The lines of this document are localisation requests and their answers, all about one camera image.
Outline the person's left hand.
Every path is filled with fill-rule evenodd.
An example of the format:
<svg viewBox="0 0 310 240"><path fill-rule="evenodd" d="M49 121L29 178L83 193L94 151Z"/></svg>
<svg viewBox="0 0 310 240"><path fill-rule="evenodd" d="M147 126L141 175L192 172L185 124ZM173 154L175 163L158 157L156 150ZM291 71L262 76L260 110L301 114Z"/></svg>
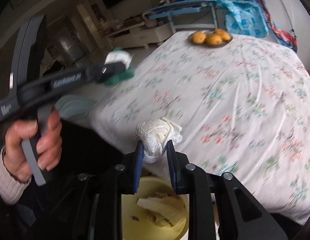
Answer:
<svg viewBox="0 0 310 240"><path fill-rule="evenodd" d="M26 183L32 176L30 165L22 150L21 142L34 137L38 130L35 120L18 120L6 132L3 163L7 171L21 183ZM47 120L46 133L37 143L39 154L38 166L41 170L52 170L60 161L62 153L62 138L60 132L62 123L58 112L54 109Z"/></svg>

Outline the beige knit sleeve forearm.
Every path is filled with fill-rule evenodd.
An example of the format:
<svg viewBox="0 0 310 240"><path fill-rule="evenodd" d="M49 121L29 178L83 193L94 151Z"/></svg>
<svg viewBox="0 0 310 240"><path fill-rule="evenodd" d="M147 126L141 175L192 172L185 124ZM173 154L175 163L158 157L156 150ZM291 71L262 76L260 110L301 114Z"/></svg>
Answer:
<svg viewBox="0 0 310 240"><path fill-rule="evenodd" d="M30 185L31 178L26 182L20 182L13 177L4 165L5 146L0 152L0 197L5 204L14 205L22 196L24 190Z"/></svg>

